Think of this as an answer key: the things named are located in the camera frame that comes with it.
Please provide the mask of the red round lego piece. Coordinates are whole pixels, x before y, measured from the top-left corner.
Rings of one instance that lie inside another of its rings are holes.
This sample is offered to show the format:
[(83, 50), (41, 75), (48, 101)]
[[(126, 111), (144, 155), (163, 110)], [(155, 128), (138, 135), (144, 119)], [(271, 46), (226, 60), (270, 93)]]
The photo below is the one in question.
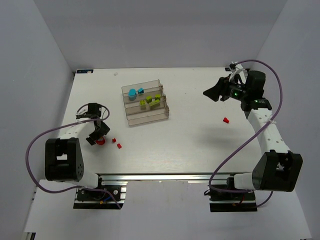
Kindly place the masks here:
[(105, 140), (104, 137), (100, 137), (100, 138), (97, 139), (95, 142), (96, 142), (98, 145), (102, 146), (102, 145), (104, 145), (104, 144), (106, 143), (106, 140)]

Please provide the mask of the teal round lego piece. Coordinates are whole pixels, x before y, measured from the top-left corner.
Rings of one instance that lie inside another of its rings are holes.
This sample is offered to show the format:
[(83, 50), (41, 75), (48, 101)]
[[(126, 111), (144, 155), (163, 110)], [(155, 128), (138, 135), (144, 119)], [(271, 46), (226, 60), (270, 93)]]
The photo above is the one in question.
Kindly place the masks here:
[(130, 89), (128, 92), (128, 99), (130, 101), (134, 101), (136, 98), (137, 98), (137, 91), (134, 88)]

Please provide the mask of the green 2x2 lego brick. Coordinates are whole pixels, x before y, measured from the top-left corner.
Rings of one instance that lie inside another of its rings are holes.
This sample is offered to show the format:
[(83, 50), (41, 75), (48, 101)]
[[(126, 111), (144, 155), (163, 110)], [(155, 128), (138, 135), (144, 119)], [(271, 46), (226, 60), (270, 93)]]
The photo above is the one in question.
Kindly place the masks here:
[(146, 102), (147, 102), (147, 103), (151, 103), (151, 102), (152, 102), (152, 99), (153, 99), (152, 96), (147, 96), (147, 97), (146, 97)]
[(154, 99), (156, 101), (160, 101), (161, 100), (161, 95), (160, 94), (156, 94)]

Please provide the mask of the green 2x4 lego brick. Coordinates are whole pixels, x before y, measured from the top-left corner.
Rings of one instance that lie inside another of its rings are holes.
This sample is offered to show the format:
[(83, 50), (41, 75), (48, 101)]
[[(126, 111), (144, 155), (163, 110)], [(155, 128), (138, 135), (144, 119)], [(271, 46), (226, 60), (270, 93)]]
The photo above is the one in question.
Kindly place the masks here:
[(152, 101), (149, 103), (149, 107), (150, 107), (150, 110), (154, 110), (156, 108), (158, 108), (161, 104), (161, 101), (160, 100), (155, 100), (155, 101)]

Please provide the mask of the small teal lego brick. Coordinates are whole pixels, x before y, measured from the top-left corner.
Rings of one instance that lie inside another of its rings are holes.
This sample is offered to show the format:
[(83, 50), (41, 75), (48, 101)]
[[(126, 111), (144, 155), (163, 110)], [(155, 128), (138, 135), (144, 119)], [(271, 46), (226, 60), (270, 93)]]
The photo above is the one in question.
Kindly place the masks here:
[(144, 93), (144, 89), (141, 87), (137, 90), (138, 95), (142, 95)]

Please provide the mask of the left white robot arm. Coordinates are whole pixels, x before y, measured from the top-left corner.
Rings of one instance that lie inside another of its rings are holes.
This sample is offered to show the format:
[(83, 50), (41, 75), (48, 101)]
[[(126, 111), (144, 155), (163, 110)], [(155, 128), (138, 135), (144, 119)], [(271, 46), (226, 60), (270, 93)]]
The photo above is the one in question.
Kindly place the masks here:
[(48, 181), (67, 182), (76, 186), (96, 189), (99, 175), (85, 168), (83, 145), (104, 145), (110, 128), (106, 120), (110, 111), (96, 103), (83, 106), (76, 112), (76, 122), (57, 138), (45, 143), (45, 178)]

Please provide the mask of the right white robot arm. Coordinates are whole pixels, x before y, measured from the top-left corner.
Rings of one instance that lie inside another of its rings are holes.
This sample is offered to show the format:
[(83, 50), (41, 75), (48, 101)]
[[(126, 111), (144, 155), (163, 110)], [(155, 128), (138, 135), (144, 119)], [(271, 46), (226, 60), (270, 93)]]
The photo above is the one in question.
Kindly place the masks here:
[(203, 94), (211, 100), (240, 101), (246, 119), (254, 129), (252, 139), (257, 139), (261, 158), (252, 172), (238, 173), (227, 179), (225, 188), (209, 184), (213, 191), (240, 194), (253, 191), (292, 192), (302, 168), (303, 158), (293, 153), (285, 144), (274, 122), (270, 102), (263, 97), (266, 75), (252, 70), (243, 82), (239, 74), (220, 77), (217, 84)]

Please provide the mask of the red lego cone piece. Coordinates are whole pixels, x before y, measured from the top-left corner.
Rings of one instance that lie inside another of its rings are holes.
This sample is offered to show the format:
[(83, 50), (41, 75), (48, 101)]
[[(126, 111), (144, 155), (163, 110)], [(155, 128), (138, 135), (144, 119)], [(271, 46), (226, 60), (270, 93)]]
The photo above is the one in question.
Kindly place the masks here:
[(230, 123), (230, 120), (229, 120), (227, 117), (225, 117), (225, 118), (223, 119), (223, 122), (229, 124), (229, 123)]

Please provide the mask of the left blue table label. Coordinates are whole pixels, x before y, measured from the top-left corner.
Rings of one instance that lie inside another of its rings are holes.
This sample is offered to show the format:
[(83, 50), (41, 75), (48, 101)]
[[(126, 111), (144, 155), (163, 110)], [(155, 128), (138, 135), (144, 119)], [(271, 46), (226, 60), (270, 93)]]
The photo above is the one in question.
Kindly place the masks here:
[(93, 69), (78, 69), (76, 74), (92, 74), (93, 72)]

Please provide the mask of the clear tiered acrylic container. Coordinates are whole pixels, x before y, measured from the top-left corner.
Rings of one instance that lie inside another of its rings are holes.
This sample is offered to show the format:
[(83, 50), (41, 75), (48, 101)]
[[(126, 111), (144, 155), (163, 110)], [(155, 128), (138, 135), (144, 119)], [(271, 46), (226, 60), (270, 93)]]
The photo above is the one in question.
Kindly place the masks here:
[[(128, 98), (130, 89), (144, 89), (144, 93), (136, 96), (134, 101)], [(121, 88), (127, 123), (130, 127), (144, 125), (151, 122), (163, 121), (169, 118), (170, 109), (167, 104), (167, 97), (164, 93), (163, 85), (160, 80), (152, 80), (132, 85), (126, 85)], [(146, 102), (147, 96), (152, 96), (152, 102), (155, 101), (155, 95), (160, 94), (160, 106), (150, 110), (149, 103)], [(146, 110), (140, 109), (140, 101), (145, 100)]]

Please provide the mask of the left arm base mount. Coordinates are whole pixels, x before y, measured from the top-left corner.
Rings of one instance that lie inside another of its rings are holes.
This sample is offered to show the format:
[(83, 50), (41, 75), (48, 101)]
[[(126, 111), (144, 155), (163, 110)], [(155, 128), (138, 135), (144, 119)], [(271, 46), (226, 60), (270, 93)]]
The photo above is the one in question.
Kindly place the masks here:
[(120, 210), (126, 199), (127, 181), (115, 175), (100, 175), (99, 191), (80, 189), (76, 191), (73, 209)]

